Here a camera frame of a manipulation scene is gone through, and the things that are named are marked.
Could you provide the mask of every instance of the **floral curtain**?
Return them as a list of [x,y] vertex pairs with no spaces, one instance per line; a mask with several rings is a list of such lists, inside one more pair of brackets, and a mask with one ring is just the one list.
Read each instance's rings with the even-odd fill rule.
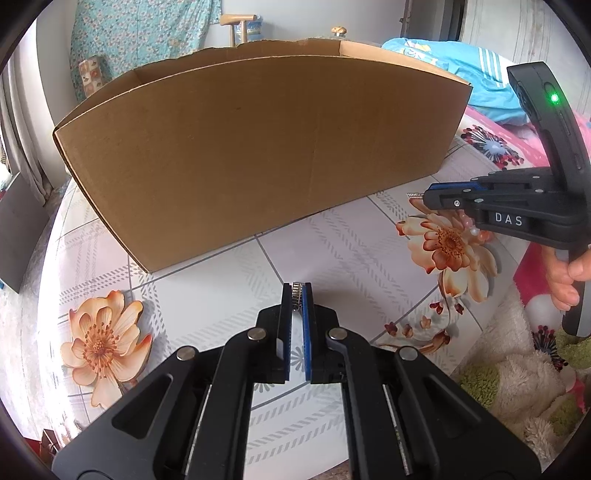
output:
[[79,0],[70,50],[78,100],[85,98],[82,60],[99,56],[108,81],[146,63],[192,53],[221,13],[221,0]]

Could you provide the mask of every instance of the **pink flower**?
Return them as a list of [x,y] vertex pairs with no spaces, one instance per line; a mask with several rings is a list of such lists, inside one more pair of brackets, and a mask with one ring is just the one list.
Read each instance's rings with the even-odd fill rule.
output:
[[73,342],[61,346],[61,358],[71,367],[78,385],[96,382],[90,404],[109,408],[121,397],[119,382],[133,380],[142,371],[152,347],[152,336],[138,343],[136,323],[143,306],[133,301],[124,309],[120,291],[106,298],[88,299],[70,310]]
[[409,216],[398,222],[400,235],[410,237],[408,249],[413,261],[427,273],[441,274],[443,291],[453,297],[465,292],[476,302],[488,298],[488,276],[496,277],[495,257],[482,246],[483,240],[470,233],[457,212],[435,212],[420,199],[410,203],[422,216]]

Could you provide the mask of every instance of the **cardboard box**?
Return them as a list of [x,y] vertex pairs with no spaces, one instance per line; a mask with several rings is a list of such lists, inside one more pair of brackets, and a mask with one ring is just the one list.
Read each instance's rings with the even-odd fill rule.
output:
[[436,172],[471,90],[364,44],[257,41],[127,72],[54,139],[99,217],[155,271]]

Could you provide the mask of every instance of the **green fabric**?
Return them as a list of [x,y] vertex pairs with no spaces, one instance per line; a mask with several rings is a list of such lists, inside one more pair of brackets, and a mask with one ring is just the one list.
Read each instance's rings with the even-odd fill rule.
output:
[[577,400],[574,395],[569,395],[554,411],[548,421],[552,425],[554,433],[559,437],[563,437],[574,430],[582,417],[583,412],[577,406]]
[[495,401],[501,375],[497,367],[472,365],[468,367],[458,383],[474,400],[487,410]]
[[591,338],[579,342],[563,329],[556,332],[557,353],[575,369],[591,367]]

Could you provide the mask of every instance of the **metal bolt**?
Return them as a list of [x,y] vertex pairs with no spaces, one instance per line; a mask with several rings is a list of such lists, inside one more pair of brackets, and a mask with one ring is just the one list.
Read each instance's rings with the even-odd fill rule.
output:
[[195,358],[197,351],[192,346],[182,346],[177,351],[177,358],[184,362],[186,360],[192,360]]
[[261,327],[254,327],[248,330],[247,335],[250,340],[259,341],[263,340],[263,338],[267,336],[267,331]]
[[416,360],[418,357],[417,351],[411,346],[403,346],[400,349],[400,358],[402,360],[406,360],[407,362],[412,362]]
[[344,328],[331,328],[329,330],[329,337],[333,340],[344,340],[347,338],[347,330]]

